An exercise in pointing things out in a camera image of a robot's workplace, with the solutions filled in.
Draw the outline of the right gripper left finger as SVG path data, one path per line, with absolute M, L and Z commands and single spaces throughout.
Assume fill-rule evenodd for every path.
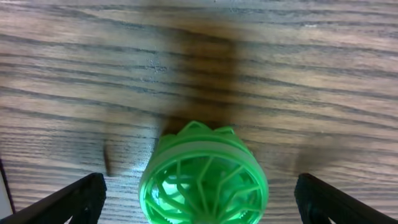
M 101 173 L 91 173 L 43 198 L 1 224 L 97 224 L 106 200 L 106 183 Z

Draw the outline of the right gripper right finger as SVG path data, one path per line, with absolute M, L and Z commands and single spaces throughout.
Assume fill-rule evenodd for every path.
M 397 224 L 397 220 L 308 173 L 298 176 L 294 196 L 303 224 Z

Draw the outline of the green round plastic toy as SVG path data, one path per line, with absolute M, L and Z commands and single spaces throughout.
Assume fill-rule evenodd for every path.
M 258 223 L 269 186 L 252 152 L 229 126 L 192 121 L 159 138 L 139 184 L 149 223 Z

